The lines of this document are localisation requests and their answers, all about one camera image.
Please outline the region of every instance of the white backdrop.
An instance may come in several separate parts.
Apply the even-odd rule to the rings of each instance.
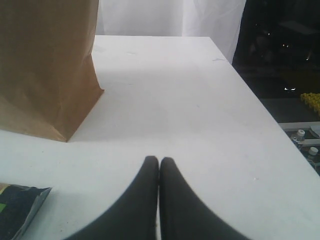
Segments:
[[[98,35],[211,37],[232,62],[246,0],[100,0]]]

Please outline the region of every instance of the white tabletop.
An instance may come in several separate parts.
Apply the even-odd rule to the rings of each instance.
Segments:
[[[81,229],[144,157],[173,157],[253,240],[320,239],[320,179],[207,37],[97,36],[105,93],[69,143],[0,131],[0,182],[53,190],[23,240]]]

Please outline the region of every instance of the white bottle cap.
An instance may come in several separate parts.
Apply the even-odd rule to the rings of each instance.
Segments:
[[[306,134],[306,132],[303,131],[303,130],[301,130],[301,129],[299,129],[299,130],[296,132],[296,134],[297,134],[299,137],[304,137],[305,134]]]
[[[314,147],[314,146],[310,147],[310,149],[309,149],[309,154],[310,154],[311,156],[317,155],[318,152],[319,152],[319,150],[318,150],[316,147]]]

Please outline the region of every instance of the plastic bottle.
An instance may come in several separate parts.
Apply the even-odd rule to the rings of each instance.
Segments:
[[[302,148],[301,142],[305,140],[306,132],[304,130],[299,129],[296,133],[292,134],[290,139],[293,144],[300,150]]]
[[[316,155],[318,154],[319,150],[312,146],[310,147],[309,151],[308,151],[308,156],[306,157],[306,160],[311,164],[312,167],[316,168],[316,164],[314,162]]]

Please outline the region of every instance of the brown paper bag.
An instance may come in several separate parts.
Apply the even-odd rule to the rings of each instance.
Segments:
[[[99,0],[0,0],[0,129],[66,142],[103,90]]]

